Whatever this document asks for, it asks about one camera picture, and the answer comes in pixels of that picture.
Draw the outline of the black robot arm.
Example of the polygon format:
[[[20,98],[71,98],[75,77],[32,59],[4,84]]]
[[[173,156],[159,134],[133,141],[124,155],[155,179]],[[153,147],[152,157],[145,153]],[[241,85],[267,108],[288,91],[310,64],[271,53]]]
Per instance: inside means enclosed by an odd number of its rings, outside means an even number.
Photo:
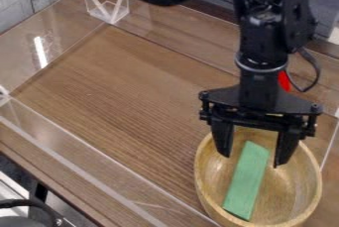
[[[187,0],[141,0],[169,7]],[[300,54],[315,70],[315,57],[304,49],[314,39],[318,21],[308,0],[233,0],[240,27],[235,64],[240,83],[204,90],[200,119],[211,126],[217,152],[232,152],[237,126],[278,133],[272,164],[287,164],[299,141],[315,135],[322,106],[286,92],[279,76],[287,73],[288,56]]]

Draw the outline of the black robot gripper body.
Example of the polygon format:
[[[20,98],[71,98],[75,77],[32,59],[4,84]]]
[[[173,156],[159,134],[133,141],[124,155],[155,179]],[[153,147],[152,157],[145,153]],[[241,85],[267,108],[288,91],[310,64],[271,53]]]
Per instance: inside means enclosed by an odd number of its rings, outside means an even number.
[[[203,90],[200,119],[212,125],[217,119],[237,126],[279,133],[290,129],[300,138],[315,135],[315,124],[322,107],[282,89],[279,72],[241,73],[237,85]]]

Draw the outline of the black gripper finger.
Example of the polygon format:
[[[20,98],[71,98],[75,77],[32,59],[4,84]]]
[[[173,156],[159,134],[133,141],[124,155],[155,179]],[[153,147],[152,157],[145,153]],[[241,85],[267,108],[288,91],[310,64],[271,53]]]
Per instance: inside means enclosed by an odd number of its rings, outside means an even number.
[[[233,146],[235,125],[232,123],[213,119],[211,131],[217,152],[228,158],[231,156]]]
[[[278,133],[272,164],[275,168],[288,163],[295,149],[298,148],[299,138],[300,132],[296,129],[290,129]]]

